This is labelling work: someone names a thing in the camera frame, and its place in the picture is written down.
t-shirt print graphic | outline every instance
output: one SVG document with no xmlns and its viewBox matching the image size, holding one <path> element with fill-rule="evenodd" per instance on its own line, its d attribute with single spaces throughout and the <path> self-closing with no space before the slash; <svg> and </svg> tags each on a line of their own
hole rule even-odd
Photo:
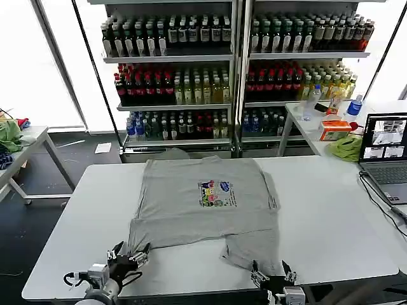
<svg viewBox="0 0 407 305">
<path fill-rule="evenodd" d="M 237 207 L 233 184 L 228 181 L 199 182 L 198 189 L 201 207 Z"/>
</svg>

laptop screen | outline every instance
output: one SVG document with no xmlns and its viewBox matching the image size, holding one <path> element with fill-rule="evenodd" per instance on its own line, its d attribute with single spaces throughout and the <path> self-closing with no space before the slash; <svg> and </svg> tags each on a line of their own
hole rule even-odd
<svg viewBox="0 0 407 305">
<path fill-rule="evenodd" d="M 369 114 L 359 161 L 407 160 L 407 113 Z"/>
</svg>

white table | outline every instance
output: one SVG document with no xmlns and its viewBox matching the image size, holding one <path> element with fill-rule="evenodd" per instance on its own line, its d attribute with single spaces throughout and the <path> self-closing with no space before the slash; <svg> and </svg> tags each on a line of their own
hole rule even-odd
<svg viewBox="0 0 407 305">
<path fill-rule="evenodd" d="M 256 160 L 270 172 L 282 205 L 280 257 L 298 272 L 298 284 L 335 283 L 398 273 L 354 200 L 368 201 L 355 179 L 335 175 L 318 156 Z M 69 290 L 62 277 L 106 263 L 106 250 L 128 240 L 144 164 L 92 165 L 45 245 L 22 297 L 76 300 L 86 285 Z M 154 249 L 143 276 L 120 297 L 213 294 L 255 288 L 248 270 L 219 258 L 224 240 Z"/>
<path fill-rule="evenodd" d="M 57 148 L 53 144 L 50 136 L 48 135 L 48 127 L 46 126 L 30 126 L 24 129 L 21 134 L 29 135 L 36 139 L 35 143 L 30 146 L 25 146 L 19 152 L 12 154 L 13 163 L 5 170 L 0 170 L 0 189 L 7 183 L 19 194 L 26 205 L 29 205 L 33 199 L 51 199 L 51 198 L 70 198 L 70 194 L 50 194 L 50 195 L 27 195 L 21 187 L 13 180 L 12 176 L 21 168 L 21 166 L 28 160 L 29 156 L 40 146 L 44 145 L 48 154 L 51 156 L 53 162 L 58 167 L 61 174 L 64 176 L 66 182 L 72 190 L 75 190 L 76 184 L 73 182 L 69 172 L 64 166 L 64 162 L 60 158 Z"/>
</svg>

green cloth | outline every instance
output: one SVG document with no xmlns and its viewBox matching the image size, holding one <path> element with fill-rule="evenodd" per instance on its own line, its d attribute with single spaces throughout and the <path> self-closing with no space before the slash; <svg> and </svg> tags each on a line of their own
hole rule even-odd
<svg viewBox="0 0 407 305">
<path fill-rule="evenodd" d="M 361 146 L 362 137 L 357 135 L 348 135 L 347 137 L 339 139 L 328 145 L 328 150 L 331 152 L 331 154 L 341 158 L 344 161 L 357 162 L 359 160 Z"/>
<path fill-rule="evenodd" d="M 20 145 L 20 127 L 16 121 L 8 120 L 0 123 L 0 144 L 5 146 L 10 153 L 21 151 Z"/>
</svg>

paper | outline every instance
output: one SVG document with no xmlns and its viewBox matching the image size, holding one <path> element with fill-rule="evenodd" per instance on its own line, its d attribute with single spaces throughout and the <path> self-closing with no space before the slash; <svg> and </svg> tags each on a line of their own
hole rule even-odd
<svg viewBox="0 0 407 305">
<path fill-rule="evenodd" d="M 95 154 L 108 153 L 110 151 L 111 147 L 112 147 L 112 143 L 100 143 L 100 144 L 97 144 Z"/>
</svg>

